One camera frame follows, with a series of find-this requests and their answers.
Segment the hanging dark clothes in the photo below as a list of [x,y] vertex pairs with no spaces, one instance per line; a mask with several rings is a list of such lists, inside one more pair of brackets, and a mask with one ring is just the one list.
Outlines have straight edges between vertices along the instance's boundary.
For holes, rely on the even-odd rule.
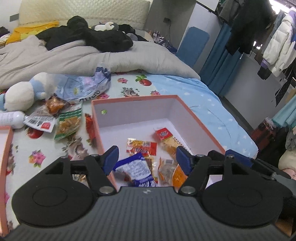
[[221,32],[226,34],[227,52],[249,54],[253,42],[271,25],[274,12],[269,1],[224,1],[219,17],[223,22]]

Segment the green yellow snack packet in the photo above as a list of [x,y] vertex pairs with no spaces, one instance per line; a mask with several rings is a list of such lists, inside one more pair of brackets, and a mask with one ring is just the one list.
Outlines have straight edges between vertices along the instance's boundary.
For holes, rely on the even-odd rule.
[[58,141],[74,134],[81,122],[82,103],[74,104],[63,110],[57,122],[56,134],[54,140]]

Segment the cream quilted headboard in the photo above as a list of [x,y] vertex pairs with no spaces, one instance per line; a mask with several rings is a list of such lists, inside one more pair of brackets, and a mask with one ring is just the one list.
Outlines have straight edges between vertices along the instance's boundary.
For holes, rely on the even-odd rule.
[[19,25],[37,25],[58,21],[65,25],[73,16],[81,16],[91,27],[98,23],[115,22],[143,29],[151,1],[138,0],[43,0],[22,1]]

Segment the clothes on bedside table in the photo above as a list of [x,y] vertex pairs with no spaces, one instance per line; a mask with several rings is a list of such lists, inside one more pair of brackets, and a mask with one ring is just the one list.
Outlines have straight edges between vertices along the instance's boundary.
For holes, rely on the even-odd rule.
[[6,41],[10,37],[11,33],[8,29],[5,27],[0,27],[0,46],[4,46],[6,44]]

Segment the red foil snack packet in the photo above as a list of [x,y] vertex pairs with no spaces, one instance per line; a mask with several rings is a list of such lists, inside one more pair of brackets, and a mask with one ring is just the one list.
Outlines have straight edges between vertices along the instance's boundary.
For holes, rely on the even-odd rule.
[[85,113],[85,127],[86,127],[86,132],[88,134],[88,143],[95,147],[96,145],[96,136],[95,136],[95,129],[94,129],[94,123],[93,123],[93,118],[90,114]]

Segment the white hanging jacket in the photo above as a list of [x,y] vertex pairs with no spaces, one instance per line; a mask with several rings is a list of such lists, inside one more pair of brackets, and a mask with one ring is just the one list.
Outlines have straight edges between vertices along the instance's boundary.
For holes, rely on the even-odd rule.
[[263,53],[263,63],[278,77],[295,60],[295,8],[283,18]]

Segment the blue curtain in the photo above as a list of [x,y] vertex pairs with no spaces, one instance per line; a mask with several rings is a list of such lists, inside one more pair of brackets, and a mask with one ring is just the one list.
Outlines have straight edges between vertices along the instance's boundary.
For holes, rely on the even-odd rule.
[[229,91],[241,64],[241,54],[238,51],[231,55],[226,50],[230,36],[231,27],[224,23],[199,73],[201,81],[219,97],[224,97]]

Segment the pink cardboard box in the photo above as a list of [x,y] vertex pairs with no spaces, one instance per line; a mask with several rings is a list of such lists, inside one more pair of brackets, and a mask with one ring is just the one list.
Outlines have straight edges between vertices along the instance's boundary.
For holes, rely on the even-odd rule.
[[191,109],[176,95],[124,97],[91,103],[97,149],[103,154],[118,146],[119,159],[128,157],[128,138],[156,142],[157,157],[171,156],[159,144],[156,131],[167,128],[191,153],[206,155],[224,149]]

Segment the dark orange snack packet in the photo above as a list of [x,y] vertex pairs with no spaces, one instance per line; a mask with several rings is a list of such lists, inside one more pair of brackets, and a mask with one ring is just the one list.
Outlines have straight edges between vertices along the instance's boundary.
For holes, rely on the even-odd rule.
[[57,97],[56,95],[52,95],[45,103],[48,111],[50,114],[58,114],[60,111],[62,111],[64,108],[67,108],[70,104]]

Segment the white plastic bottle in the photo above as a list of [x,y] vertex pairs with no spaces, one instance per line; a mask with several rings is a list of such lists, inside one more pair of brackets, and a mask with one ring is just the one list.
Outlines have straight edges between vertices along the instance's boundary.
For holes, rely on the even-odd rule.
[[28,118],[22,111],[11,111],[0,113],[0,126],[10,126],[20,129],[25,126],[24,121]]

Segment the red wafer snack packet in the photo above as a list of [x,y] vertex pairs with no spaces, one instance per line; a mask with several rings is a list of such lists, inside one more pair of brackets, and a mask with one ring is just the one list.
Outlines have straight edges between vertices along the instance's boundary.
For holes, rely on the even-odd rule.
[[128,138],[126,142],[126,152],[131,155],[141,153],[144,157],[156,156],[157,143]]

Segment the grey duvet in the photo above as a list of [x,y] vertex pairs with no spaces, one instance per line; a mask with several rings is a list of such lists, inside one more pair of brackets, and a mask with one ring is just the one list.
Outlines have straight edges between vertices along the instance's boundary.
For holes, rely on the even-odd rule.
[[42,40],[31,35],[1,49],[1,89],[29,81],[41,72],[92,76],[100,65],[112,73],[143,70],[151,74],[200,78],[165,47],[152,42],[135,41],[128,51],[101,53],[78,40],[48,51]]

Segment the white blue plush toy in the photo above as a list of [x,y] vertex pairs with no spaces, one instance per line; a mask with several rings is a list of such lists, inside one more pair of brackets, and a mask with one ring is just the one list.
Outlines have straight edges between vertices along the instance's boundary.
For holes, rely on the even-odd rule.
[[36,101],[48,99],[57,88],[57,75],[39,73],[30,81],[22,81],[1,94],[2,111],[26,111]]

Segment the pink box lid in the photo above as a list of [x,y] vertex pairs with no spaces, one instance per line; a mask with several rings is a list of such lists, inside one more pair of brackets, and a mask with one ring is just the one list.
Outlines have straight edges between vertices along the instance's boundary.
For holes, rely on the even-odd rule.
[[6,218],[6,169],[8,165],[11,142],[13,139],[13,129],[10,126],[1,126],[0,136],[0,213],[1,213],[1,235],[9,233]]

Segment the yellow pillow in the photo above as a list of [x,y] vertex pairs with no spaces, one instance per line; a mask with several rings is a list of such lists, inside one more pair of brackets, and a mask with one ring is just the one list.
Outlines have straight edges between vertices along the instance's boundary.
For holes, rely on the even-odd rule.
[[10,43],[20,42],[30,35],[37,35],[38,33],[47,30],[49,28],[58,27],[59,21],[21,25],[15,28],[6,41],[6,45]]

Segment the white barcode snack packet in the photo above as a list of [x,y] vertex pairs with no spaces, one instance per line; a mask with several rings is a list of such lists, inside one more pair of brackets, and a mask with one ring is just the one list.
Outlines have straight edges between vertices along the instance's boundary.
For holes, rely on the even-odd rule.
[[52,133],[56,124],[56,118],[50,113],[48,106],[44,104],[29,116],[26,116],[23,123],[35,130]]

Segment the blue white snack packet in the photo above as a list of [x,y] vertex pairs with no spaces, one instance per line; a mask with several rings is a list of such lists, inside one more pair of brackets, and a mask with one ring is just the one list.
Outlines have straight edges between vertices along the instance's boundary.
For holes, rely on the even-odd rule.
[[116,173],[125,174],[130,187],[157,187],[158,185],[142,153],[118,161],[113,170]]

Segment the black clothing pile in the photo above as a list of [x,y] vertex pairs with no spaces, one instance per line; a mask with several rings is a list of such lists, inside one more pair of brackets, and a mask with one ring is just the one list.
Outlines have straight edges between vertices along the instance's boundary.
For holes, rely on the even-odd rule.
[[94,47],[100,52],[124,52],[133,46],[134,41],[147,41],[138,35],[132,26],[118,26],[118,30],[95,31],[88,26],[84,18],[74,16],[67,21],[67,25],[49,28],[38,33],[36,37],[45,42],[47,50],[83,40],[87,46]]

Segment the crumpled blue plastic bag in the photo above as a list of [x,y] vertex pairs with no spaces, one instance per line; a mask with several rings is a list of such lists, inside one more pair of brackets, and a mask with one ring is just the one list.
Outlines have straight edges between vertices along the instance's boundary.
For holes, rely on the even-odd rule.
[[71,104],[89,101],[109,90],[111,72],[106,67],[98,66],[93,76],[50,74],[54,81],[55,95]]

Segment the yellow red-bordered snack packet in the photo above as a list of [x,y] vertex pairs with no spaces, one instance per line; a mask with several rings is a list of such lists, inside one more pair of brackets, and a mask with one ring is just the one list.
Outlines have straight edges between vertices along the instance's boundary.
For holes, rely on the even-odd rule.
[[164,150],[168,152],[172,158],[176,158],[177,147],[182,146],[188,150],[167,128],[156,130],[155,133],[161,141]]

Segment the black white plush toy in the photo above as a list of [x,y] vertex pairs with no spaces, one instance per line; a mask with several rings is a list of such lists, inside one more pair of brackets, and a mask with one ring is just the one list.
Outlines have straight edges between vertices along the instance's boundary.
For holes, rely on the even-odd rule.
[[109,31],[109,30],[118,30],[119,26],[114,22],[107,22],[105,24],[98,24],[92,27],[95,31]]

